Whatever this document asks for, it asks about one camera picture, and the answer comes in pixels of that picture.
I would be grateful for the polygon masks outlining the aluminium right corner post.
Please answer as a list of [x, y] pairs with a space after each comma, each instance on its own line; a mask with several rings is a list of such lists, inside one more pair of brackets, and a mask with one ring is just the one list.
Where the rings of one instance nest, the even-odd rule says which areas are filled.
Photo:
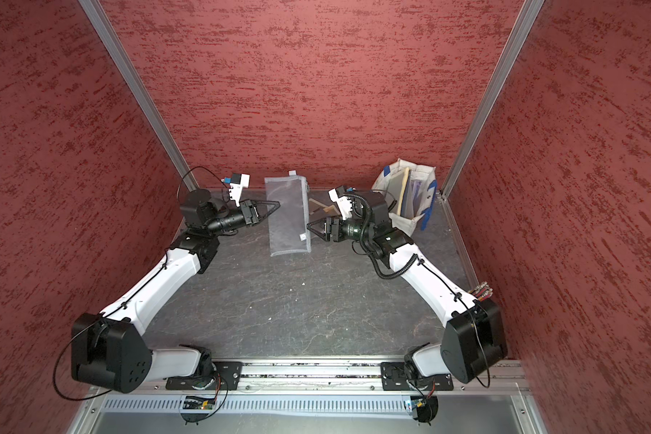
[[544, 0], [524, 1], [497, 61], [497, 65], [490, 77], [488, 86], [486, 86], [486, 90], [477, 107], [476, 114], [473, 117], [468, 127], [468, 132], [461, 143], [459, 153], [448, 172], [443, 186], [441, 187], [441, 200], [448, 201], [448, 199], [450, 199], [450, 195], [459, 180], [462, 170], [466, 166], [466, 162], [468, 161], [473, 148], [488, 121], [489, 115], [504, 88], [506, 80], [515, 65], [516, 59], [522, 51], [526, 39], [543, 6]]

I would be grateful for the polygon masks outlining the aluminium left corner post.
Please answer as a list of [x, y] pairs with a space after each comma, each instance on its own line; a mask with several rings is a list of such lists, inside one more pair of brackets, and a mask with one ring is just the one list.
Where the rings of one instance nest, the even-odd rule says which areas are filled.
[[101, 2], [95, 0], [79, 0], [78, 3], [85, 12], [99, 39], [104, 44], [108, 55], [115, 63], [120, 75], [128, 85], [129, 90], [137, 101], [137, 105], [139, 105], [146, 120], [154, 130], [158, 140], [166, 151], [166, 155], [179, 173], [186, 188], [188, 190], [197, 189], [199, 185], [191, 172], [191, 167], [188, 166], [172, 133], [166, 126], [155, 102], [146, 89], [121, 40], [119, 40], [119, 36], [117, 36], [112, 23], [110, 23]]

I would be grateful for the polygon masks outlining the aluminium front rail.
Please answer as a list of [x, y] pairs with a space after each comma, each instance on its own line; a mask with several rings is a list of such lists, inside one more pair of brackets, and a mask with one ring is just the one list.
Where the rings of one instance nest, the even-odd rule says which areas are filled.
[[395, 356], [306, 358], [230, 358], [214, 365], [231, 393], [249, 394], [415, 394], [438, 396], [530, 395], [522, 364], [508, 360], [492, 367], [488, 378], [461, 383], [451, 374], [412, 381]]

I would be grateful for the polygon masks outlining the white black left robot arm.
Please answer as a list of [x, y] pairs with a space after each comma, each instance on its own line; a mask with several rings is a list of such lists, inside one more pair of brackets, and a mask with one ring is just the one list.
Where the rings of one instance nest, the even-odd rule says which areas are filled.
[[180, 287], [209, 268], [222, 237], [261, 224], [278, 209], [280, 202], [270, 200], [229, 206], [205, 189], [186, 195], [180, 205], [186, 227], [159, 264], [101, 312], [74, 322], [68, 344], [72, 379], [121, 393], [163, 379], [178, 379], [195, 390], [220, 388], [210, 350], [197, 345], [151, 349], [144, 334]]

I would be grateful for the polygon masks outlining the small yellow trimmed pouch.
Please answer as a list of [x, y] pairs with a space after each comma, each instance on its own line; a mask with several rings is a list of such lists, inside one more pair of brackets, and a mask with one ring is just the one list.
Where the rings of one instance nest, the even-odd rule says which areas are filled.
[[316, 199], [309, 198], [309, 214], [315, 215], [317, 213], [324, 213], [330, 216], [340, 215], [335, 204], [327, 205], [327, 204], [323, 204], [322, 202], [319, 202]]

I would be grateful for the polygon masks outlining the grey mesh pouch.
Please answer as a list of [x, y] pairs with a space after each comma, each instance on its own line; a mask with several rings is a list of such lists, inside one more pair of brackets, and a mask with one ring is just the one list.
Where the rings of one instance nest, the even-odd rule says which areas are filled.
[[265, 179], [267, 200], [280, 207], [268, 218], [271, 257], [311, 253], [307, 179], [290, 171], [287, 176]]

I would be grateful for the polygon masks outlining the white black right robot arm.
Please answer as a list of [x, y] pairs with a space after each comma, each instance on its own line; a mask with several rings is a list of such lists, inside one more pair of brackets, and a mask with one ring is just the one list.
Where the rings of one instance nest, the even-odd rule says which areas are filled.
[[338, 215], [311, 222], [309, 231], [325, 242], [359, 246], [379, 278], [405, 280], [444, 327], [440, 343], [406, 354], [407, 382], [450, 375], [490, 387], [492, 366], [508, 355], [500, 307], [486, 291], [465, 291], [434, 266], [412, 237], [393, 225], [383, 193], [339, 186], [328, 194]]

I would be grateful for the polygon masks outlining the aluminium corner post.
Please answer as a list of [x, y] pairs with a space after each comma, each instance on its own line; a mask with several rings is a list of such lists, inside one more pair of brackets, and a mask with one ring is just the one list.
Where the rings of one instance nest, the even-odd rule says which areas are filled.
[[120, 75], [128, 85], [129, 90], [137, 101], [137, 105], [139, 105], [146, 120], [154, 130], [158, 140], [166, 151], [166, 155], [179, 173], [186, 188], [188, 190], [197, 189], [199, 185], [191, 172], [191, 167], [188, 166], [172, 133], [166, 126], [155, 102], [146, 89], [121, 40], [119, 40], [119, 36], [117, 36], [112, 23], [110, 23], [101, 2], [95, 0], [79, 0], [78, 3], [85, 12], [99, 39], [104, 44], [108, 55], [115, 63]]
[[462, 170], [466, 166], [466, 162], [468, 161], [473, 148], [488, 121], [489, 115], [504, 88], [506, 80], [515, 65], [516, 59], [522, 51], [526, 39], [543, 6], [544, 0], [524, 1], [497, 61], [497, 65], [490, 77], [488, 86], [486, 86], [486, 90], [477, 107], [476, 114], [473, 117], [468, 127], [468, 132], [461, 143], [459, 153], [448, 172], [443, 186], [441, 187], [441, 200], [448, 201], [448, 199], [450, 199], [450, 195], [459, 180]]

